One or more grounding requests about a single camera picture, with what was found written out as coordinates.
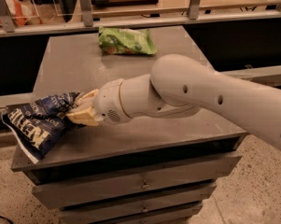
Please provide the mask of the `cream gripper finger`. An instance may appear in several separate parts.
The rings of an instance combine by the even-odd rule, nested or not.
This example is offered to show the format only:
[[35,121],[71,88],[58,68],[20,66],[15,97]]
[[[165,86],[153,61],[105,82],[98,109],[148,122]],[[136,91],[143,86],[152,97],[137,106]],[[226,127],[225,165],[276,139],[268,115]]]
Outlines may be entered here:
[[93,101],[98,91],[98,89],[94,89],[88,93],[81,93],[75,100],[76,108],[93,107]]
[[73,123],[86,126],[99,126],[100,122],[104,120],[97,114],[96,110],[92,106],[79,110],[74,109],[71,112],[67,112],[66,116]]

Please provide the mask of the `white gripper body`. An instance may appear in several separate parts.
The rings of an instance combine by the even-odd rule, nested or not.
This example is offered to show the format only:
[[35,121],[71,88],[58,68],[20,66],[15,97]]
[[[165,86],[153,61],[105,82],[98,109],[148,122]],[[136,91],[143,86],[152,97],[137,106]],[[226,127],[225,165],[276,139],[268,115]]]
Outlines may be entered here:
[[131,120],[120,103],[122,83],[122,78],[107,82],[95,95],[92,105],[96,112],[95,120],[101,125],[117,125]]

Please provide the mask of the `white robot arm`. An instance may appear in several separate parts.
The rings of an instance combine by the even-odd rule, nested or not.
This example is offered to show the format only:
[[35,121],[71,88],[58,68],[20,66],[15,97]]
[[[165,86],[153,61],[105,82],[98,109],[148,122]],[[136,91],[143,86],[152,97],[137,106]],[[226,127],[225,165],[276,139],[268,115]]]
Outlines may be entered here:
[[80,94],[66,116],[75,124],[120,124],[136,117],[178,118],[210,110],[281,151],[281,90],[224,75],[190,57],[160,57],[148,74]]

